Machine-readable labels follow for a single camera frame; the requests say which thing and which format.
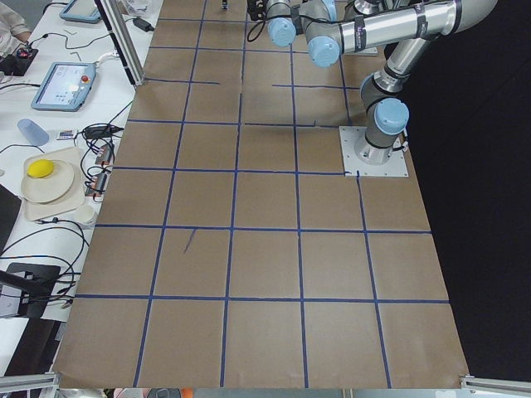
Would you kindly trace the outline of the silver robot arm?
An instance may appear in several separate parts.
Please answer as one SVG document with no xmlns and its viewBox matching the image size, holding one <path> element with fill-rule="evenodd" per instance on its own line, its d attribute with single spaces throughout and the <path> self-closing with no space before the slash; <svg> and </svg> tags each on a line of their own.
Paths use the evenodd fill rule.
<svg viewBox="0 0 531 398">
<path fill-rule="evenodd" d="M 391 157 L 409 119 L 408 107 L 398 95 L 429 45 L 482 22 L 495 5 L 494 1 L 417 1 L 383 11 L 378 1 L 351 1 L 343 20 L 337 18 L 333 1 L 300 6 L 302 32 L 317 66 L 331 66 L 340 55 L 369 47 L 395 46 L 384 66 L 360 88 L 368 126 L 353 149 L 362 162 L 380 166 Z"/>
<path fill-rule="evenodd" d="M 303 35 L 311 23 L 325 25 L 338 21 L 335 1 L 248 1 L 247 14 L 255 22 L 247 33 L 248 42 L 255 41 L 267 27 L 270 41 L 279 47 L 290 46 Z"/>
</svg>

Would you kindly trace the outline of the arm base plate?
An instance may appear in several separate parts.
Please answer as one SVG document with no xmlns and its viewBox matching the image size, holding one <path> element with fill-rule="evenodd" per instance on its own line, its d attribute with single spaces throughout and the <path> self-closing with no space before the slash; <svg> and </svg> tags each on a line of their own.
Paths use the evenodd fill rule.
<svg viewBox="0 0 531 398">
<path fill-rule="evenodd" d="M 366 127 L 339 128 L 346 177 L 408 177 L 404 150 L 399 138 L 390 148 L 380 149 L 366 141 Z"/>
</svg>

